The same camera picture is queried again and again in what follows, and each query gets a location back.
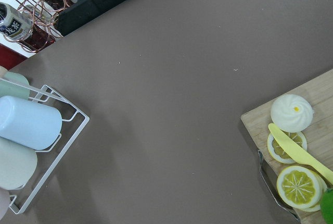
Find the lemon slice near bun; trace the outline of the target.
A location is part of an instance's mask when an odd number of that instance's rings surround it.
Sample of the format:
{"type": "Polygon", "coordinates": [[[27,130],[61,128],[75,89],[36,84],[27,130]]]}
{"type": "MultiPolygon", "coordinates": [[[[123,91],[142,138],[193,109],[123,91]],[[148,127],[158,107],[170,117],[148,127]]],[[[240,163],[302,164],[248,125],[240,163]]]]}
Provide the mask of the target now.
{"type": "MultiPolygon", "coordinates": [[[[295,143],[297,143],[304,150],[307,150],[308,143],[305,135],[302,132],[285,132],[289,138],[291,138],[295,143]]],[[[277,143],[273,135],[270,133],[267,138],[267,149],[269,154],[278,162],[283,164],[294,164],[296,163],[277,143]]]]}

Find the white steamed bun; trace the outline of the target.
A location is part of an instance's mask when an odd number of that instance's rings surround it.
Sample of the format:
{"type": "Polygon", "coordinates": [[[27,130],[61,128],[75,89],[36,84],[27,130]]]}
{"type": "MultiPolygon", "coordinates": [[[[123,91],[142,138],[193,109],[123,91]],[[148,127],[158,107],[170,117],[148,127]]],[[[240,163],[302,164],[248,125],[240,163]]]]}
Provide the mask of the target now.
{"type": "Polygon", "coordinates": [[[296,133],[306,129],[312,122],[314,110],[303,97],[285,94],[271,106],[271,119],[281,130],[296,133]]]}

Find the light blue cup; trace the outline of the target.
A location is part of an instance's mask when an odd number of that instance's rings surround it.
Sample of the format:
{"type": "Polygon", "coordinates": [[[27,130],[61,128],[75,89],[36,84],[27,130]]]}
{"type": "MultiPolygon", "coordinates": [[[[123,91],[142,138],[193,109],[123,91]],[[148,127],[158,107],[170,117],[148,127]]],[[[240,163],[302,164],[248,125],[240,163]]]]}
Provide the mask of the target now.
{"type": "Polygon", "coordinates": [[[58,109],[14,96],[1,97],[1,137],[44,150],[56,141],[61,127],[58,109]]]}

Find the yellow plastic knife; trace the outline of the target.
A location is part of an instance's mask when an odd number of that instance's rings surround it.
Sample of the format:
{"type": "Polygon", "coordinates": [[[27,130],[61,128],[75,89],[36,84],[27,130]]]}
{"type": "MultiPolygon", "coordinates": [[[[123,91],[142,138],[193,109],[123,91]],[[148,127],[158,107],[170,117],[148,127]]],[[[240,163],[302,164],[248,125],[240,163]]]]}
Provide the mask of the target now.
{"type": "Polygon", "coordinates": [[[311,154],[305,151],[290,137],[283,133],[274,123],[268,125],[268,129],[279,146],[297,163],[309,165],[319,172],[330,184],[332,184],[332,170],[320,163],[311,154]]]}

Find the metal tongs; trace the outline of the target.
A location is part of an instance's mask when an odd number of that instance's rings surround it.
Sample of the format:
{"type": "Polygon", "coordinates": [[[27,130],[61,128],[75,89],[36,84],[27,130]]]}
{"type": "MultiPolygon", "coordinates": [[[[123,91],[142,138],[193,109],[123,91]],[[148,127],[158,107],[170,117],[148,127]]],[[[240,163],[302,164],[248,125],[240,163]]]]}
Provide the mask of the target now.
{"type": "Polygon", "coordinates": [[[291,207],[287,206],[287,204],[282,202],[282,199],[278,195],[277,190],[275,189],[275,187],[271,183],[270,178],[269,178],[267,172],[264,169],[264,164],[267,164],[267,162],[265,161],[265,159],[263,157],[263,154],[260,150],[258,150],[258,157],[259,157],[259,175],[260,175],[264,185],[268,189],[271,197],[274,199],[274,202],[276,203],[277,206],[279,206],[284,211],[288,212],[290,215],[293,216],[293,218],[297,222],[300,223],[301,222],[300,217],[297,215],[295,210],[293,210],[291,207]]]}

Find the bamboo cutting board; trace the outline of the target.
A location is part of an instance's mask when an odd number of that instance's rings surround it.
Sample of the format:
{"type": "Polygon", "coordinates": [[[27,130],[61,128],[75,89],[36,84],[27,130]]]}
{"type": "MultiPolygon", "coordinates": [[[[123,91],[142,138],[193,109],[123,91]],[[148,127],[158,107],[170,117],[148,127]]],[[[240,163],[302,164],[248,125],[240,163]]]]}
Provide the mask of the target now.
{"type": "MultiPolygon", "coordinates": [[[[278,173],[285,168],[284,164],[271,158],[266,145],[269,133],[267,126],[272,121],[270,117],[271,105],[276,98],[285,93],[285,90],[279,90],[276,95],[259,101],[255,107],[242,114],[240,118],[245,127],[244,136],[247,137],[247,142],[254,151],[258,163],[259,184],[267,196],[269,207],[264,213],[272,216],[277,223],[299,223],[292,215],[276,205],[259,175],[258,150],[262,152],[267,162],[264,164],[264,169],[274,187],[278,173]]],[[[332,169],[332,71],[323,73],[290,90],[289,93],[304,97],[313,107],[313,121],[304,130],[308,141],[308,153],[327,168],[332,169]]],[[[300,223],[324,223],[322,215],[318,211],[307,213],[296,209],[295,212],[300,217],[300,223]]]]}

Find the lemon slice near lime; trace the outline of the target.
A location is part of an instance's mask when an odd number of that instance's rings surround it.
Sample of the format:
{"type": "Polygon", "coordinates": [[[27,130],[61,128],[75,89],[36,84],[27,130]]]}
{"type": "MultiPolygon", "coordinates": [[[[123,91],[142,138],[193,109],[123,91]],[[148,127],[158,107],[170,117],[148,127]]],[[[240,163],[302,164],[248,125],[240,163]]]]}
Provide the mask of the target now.
{"type": "Polygon", "coordinates": [[[284,203],[305,212],[320,210],[320,201],[327,190],[326,182],[316,172],[301,166],[283,169],[276,187],[284,203]]]}

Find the pale green cup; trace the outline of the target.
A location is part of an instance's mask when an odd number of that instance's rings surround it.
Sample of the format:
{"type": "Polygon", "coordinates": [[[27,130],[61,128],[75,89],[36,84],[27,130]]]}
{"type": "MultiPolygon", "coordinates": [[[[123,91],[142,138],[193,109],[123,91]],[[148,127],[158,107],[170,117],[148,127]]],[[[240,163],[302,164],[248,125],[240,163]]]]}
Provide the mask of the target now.
{"type": "Polygon", "coordinates": [[[36,167],[35,150],[1,138],[1,188],[15,190],[24,186],[36,167]]]}

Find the tea bottle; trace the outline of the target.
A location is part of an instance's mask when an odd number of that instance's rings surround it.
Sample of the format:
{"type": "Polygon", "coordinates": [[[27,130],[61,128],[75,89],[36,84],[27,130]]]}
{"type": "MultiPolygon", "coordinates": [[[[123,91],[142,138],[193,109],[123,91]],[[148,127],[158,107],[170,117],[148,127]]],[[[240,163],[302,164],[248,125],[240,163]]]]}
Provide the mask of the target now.
{"type": "Polygon", "coordinates": [[[1,3],[1,34],[12,41],[26,40],[32,35],[33,23],[7,3],[1,3]]]}

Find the green lime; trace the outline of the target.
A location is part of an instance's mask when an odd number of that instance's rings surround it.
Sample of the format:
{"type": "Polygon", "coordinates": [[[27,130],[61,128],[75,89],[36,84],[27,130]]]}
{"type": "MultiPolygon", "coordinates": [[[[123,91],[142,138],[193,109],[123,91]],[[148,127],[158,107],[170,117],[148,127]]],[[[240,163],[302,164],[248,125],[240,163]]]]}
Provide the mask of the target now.
{"type": "Polygon", "coordinates": [[[332,197],[332,188],[327,189],[320,202],[321,214],[327,224],[332,224],[332,197]]]}

